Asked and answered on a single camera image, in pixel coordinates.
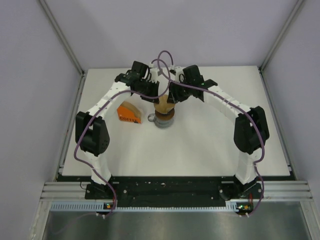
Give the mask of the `brown paper coffee filter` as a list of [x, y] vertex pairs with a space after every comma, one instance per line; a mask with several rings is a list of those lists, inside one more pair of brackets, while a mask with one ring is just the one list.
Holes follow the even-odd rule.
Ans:
[[167, 102], [168, 97], [169, 96], [167, 94], [165, 94], [158, 99], [159, 103], [153, 104], [153, 106], [157, 112], [159, 112], [161, 114], [168, 114], [175, 107], [175, 105], [176, 105], [175, 103]]

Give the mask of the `grey glass coffee server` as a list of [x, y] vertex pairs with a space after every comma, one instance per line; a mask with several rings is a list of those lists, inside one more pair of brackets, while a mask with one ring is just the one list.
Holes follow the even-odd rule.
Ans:
[[174, 123], [174, 117], [169, 114], [156, 114], [151, 113], [148, 115], [147, 120], [159, 129], [167, 129], [171, 127]]

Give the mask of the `orange coffee filter packet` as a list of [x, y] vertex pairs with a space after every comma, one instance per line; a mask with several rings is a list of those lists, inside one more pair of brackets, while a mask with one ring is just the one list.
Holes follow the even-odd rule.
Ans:
[[142, 111], [128, 101], [117, 108], [118, 119], [122, 122], [142, 124]]

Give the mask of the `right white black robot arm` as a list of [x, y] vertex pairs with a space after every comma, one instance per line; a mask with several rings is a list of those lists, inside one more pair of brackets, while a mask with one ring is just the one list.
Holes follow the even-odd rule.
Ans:
[[205, 80], [197, 65], [185, 68], [171, 66], [169, 103], [180, 103], [190, 96], [220, 111], [234, 125], [233, 141], [239, 150], [233, 177], [233, 192], [245, 198], [256, 184], [257, 163], [265, 156], [265, 143], [270, 137], [265, 111], [249, 107], [222, 90], [212, 79]]

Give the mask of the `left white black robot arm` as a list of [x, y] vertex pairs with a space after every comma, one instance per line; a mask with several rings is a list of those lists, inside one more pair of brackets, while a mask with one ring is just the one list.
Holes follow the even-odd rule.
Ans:
[[133, 94], [148, 102], [158, 102], [158, 71], [152, 63], [134, 61], [131, 69], [117, 75], [103, 97], [86, 112], [80, 111], [75, 117], [76, 147], [73, 157], [91, 169], [91, 179], [97, 183], [96, 192], [102, 198], [109, 198], [114, 187], [109, 180], [112, 176], [104, 153], [110, 145], [107, 122], [120, 105]]

